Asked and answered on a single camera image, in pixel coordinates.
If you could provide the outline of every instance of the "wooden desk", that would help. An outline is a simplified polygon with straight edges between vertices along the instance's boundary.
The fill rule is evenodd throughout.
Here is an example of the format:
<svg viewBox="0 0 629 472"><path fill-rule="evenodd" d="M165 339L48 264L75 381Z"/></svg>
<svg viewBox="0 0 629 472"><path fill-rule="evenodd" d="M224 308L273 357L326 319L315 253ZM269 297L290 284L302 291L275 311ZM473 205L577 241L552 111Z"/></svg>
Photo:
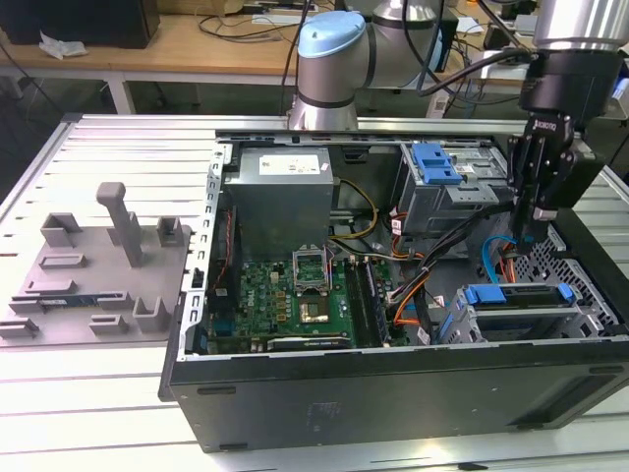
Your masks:
<svg viewBox="0 0 629 472"><path fill-rule="evenodd" d="M486 16L476 5L460 1L458 10L486 22ZM242 18L228 18L227 25L235 25ZM206 23L210 29L216 20ZM224 34L239 34L267 30L270 25L249 22L234 28L223 28ZM292 38L296 27L283 29ZM482 34L469 34L466 40L480 46ZM37 46L7 44L14 59L35 78L95 79L109 84L118 113L134 113L127 82L157 81L206 84L279 85L290 43L287 40L242 44L212 37L199 30L192 15L163 15L159 31L146 49L120 49L89 46L89 54L62 61L46 55ZM293 84L295 59L289 69L287 83ZM450 75L463 67L463 61L452 54L446 72ZM20 77L21 73L0 54L0 77Z"/></svg>

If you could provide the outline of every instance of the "yellow cable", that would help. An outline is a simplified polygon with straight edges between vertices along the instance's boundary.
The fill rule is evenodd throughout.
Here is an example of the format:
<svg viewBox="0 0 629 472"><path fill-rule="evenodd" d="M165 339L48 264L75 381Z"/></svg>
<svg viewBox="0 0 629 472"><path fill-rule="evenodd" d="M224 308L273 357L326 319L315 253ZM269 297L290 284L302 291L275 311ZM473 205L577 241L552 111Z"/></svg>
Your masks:
<svg viewBox="0 0 629 472"><path fill-rule="evenodd" d="M373 217L372 217L372 222L370 223L369 227L367 229L364 229L363 231L359 231L358 233L351 233L351 234L339 234L337 236L330 236L330 239L334 240L334 239L357 239L360 238L362 236L368 235L370 234L373 229L375 228L376 224L377 224L377 208L375 207L375 204L373 203L372 199L370 199L369 195L367 195L358 185L356 185L354 182L347 180L347 179L341 179L341 182L346 183L347 185L349 185L350 187L352 187L354 190L356 190L359 194L361 194L361 196L367 200L367 202L370 204L370 206L372 207L372 213L373 213Z"/></svg>

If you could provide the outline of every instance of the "blue drive bracket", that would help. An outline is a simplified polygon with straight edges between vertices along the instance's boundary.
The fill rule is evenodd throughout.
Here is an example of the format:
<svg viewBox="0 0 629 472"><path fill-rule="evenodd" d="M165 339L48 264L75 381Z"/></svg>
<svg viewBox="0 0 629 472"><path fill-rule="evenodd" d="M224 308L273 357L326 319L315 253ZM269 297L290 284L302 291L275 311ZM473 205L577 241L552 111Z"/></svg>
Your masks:
<svg viewBox="0 0 629 472"><path fill-rule="evenodd" d="M414 144L412 156L428 185L459 185L463 181L452 166L452 158L436 143Z"/></svg>
<svg viewBox="0 0 629 472"><path fill-rule="evenodd" d="M477 303L506 303L507 299L499 285L470 285L465 289L465 298L470 305Z"/></svg>

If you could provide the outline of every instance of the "lab floor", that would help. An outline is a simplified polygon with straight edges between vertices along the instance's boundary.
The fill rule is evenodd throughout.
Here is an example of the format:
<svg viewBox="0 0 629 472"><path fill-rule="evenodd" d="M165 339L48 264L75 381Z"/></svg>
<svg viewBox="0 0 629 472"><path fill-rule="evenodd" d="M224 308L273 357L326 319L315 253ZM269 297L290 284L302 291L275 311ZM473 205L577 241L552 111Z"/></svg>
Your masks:
<svg viewBox="0 0 629 472"><path fill-rule="evenodd" d="M65 111L78 113L115 113L104 84L95 81L64 81L47 79L42 85L46 93ZM163 91L165 103L160 99ZM204 115L275 115L280 87L201 85L201 103L195 105L195 89L186 84L131 83L131 90L140 114L204 114ZM26 85L24 97L18 101L0 92L0 202L20 178L41 146L59 122L59 114L35 87ZM504 95L487 95L487 100ZM429 101L413 97L404 90L360 90L357 93L359 116L423 117ZM471 109L452 108L448 118L469 117ZM498 105L478 106L473 118L526 119L517 101ZM628 133L618 122L596 120L589 129L590 147L611 158ZM629 171L629 147L613 166L621 176Z"/></svg>

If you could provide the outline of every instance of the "desk leg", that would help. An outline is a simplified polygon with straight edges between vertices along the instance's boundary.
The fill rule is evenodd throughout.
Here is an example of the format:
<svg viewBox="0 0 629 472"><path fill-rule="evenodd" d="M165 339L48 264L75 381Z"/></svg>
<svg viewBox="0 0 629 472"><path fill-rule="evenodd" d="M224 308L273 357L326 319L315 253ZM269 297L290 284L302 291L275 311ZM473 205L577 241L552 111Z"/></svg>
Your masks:
<svg viewBox="0 0 629 472"><path fill-rule="evenodd" d="M18 84L18 80L15 77L0 77L0 89L15 100L20 100L24 96L20 84Z"/></svg>
<svg viewBox="0 0 629 472"><path fill-rule="evenodd" d="M129 84L117 79L110 79L107 81L109 84L109 91L111 97L114 99L114 105L116 105L116 111L119 115L132 115L136 113L136 106L134 105L134 99L131 97L129 91Z"/></svg>

